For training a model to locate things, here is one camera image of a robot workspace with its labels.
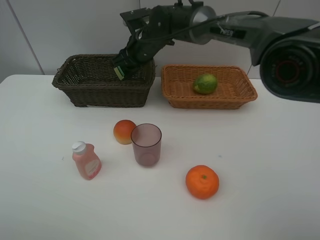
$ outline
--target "plastic cup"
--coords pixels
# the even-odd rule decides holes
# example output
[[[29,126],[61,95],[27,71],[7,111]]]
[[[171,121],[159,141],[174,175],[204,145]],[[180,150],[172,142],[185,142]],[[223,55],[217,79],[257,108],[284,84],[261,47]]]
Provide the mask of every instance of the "plastic cup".
[[[161,130],[153,124],[136,126],[131,133],[135,160],[144,167],[154,166],[160,159]]]

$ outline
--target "bottle label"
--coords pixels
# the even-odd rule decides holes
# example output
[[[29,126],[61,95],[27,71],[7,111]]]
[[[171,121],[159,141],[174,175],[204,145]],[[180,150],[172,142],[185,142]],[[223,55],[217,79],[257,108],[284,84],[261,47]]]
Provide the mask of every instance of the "bottle label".
[[[94,175],[95,171],[98,169],[99,163],[100,161],[96,159],[85,165],[85,173],[89,176],[89,178]]]

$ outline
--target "lime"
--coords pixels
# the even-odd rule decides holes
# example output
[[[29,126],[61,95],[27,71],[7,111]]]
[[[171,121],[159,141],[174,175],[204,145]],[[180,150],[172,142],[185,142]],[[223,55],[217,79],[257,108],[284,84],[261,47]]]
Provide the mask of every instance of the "lime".
[[[193,83],[193,90],[199,94],[211,94],[218,86],[218,80],[212,74],[199,76]]]

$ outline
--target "bottle cap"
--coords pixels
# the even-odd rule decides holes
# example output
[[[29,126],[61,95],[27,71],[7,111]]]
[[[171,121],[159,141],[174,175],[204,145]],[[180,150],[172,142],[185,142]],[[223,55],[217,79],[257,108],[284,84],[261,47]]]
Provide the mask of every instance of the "bottle cap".
[[[77,141],[72,145],[72,151],[77,155],[82,155],[87,151],[86,143],[83,141]]]

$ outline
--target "black cable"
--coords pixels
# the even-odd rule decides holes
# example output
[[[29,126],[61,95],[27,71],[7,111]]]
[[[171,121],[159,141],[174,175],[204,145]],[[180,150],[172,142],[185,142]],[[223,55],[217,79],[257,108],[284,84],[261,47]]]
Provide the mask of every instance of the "black cable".
[[[200,22],[197,25],[192,25],[189,27],[186,27],[184,29],[181,29],[179,31],[176,31],[174,33],[168,34],[166,36],[161,36],[161,37],[155,37],[155,38],[150,38],[150,39],[139,39],[139,34],[141,33],[141,31],[143,31],[143,29],[141,29],[140,31],[137,31],[135,34],[135,39],[138,42],[141,43],[151,43],[151,42],[157,42],[157,41],[165,41],[165,40],[171,40],[173,39],[176,35],[179,35],[181,33],[184,33],[186,31],[189,31],[191,29],[200,27],[202,25],[208,24],[208,23],[213,23],[219,20],[224,20],[228,17],[235,17],[235,16],[246,16],[246,15],[257,15],[257,16],[261,16],[261,17],[268,17],[267,14],[265,14],[264,12],[261,11],[240,11],[240,12],[234,12],[234,13],[229,13],[229,14],[225,14],[225,15],[220,15],[220,16],[216,16],[214,18],[208,19],[206,21]]]

